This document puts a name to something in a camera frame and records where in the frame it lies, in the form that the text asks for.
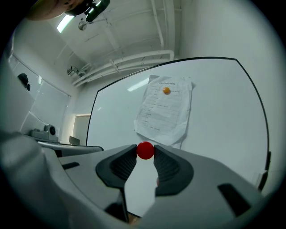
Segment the red ball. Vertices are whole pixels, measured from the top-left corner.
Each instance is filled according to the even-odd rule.
[[[143,141],[138,144],[136,152],[140,158],[148,160],[154,155],[154,146],[150,142]]]

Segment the orange ball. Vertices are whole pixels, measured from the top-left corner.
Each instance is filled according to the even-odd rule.
[[[163,88],[163,92],[164,92],[165,94],[168,94],[170,91],[171,91],[171,90],[170,90],[170,88],[168,88],[168,87]]]

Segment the ceiling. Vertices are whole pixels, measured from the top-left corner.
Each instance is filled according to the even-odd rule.
[[[57,31],[57,26],[65,15],[49,20],[49,24],[77,56],[95,67],[110,59],[147,51],[170,49],[177,55],[181,0],[153,1],[163,41],[156,26],[152,0],[111,0],[108,8],[84,31],[78,28],[79,22],[85,20],[84,14],[73,18],[62,33]]]

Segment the paper sheet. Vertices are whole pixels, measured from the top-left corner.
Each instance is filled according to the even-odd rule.
[[[169,87],[166,95],[163,88]],[[150,76],[134,121],[135,131],[158,143],[179,148],[189,119],[192,84],[189,79]]]

